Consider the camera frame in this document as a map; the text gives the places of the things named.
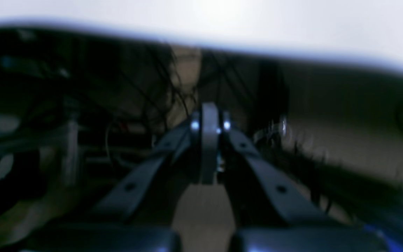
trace screw hole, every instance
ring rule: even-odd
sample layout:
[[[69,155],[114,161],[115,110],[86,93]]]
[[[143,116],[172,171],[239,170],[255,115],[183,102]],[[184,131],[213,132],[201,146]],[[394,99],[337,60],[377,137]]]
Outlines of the screw hole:
[[[125,186],[126,191],[133,190],[136,187],[135,183],[129,183]]]
[[[277,185],[276,190],[278,192],[280,192],[280,193],[286,193],[287,192],[287,188],[284,185]]]

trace black mechanical arm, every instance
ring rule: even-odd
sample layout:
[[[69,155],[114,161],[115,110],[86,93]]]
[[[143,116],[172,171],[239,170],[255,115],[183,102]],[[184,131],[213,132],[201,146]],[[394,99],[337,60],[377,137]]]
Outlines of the black mechanical arm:
[[[179,237],[170,229],[133,225],[154,185],[175,172],[184,173],[187,183],[225,185],[240,227],[231,252],[388,250],[380,236],[342,225],[306,200],[234,127],[229,113],[212,103],[165,134],[151,155],[90,211],[46,226],[29,238],[27,249],[180,251]]]

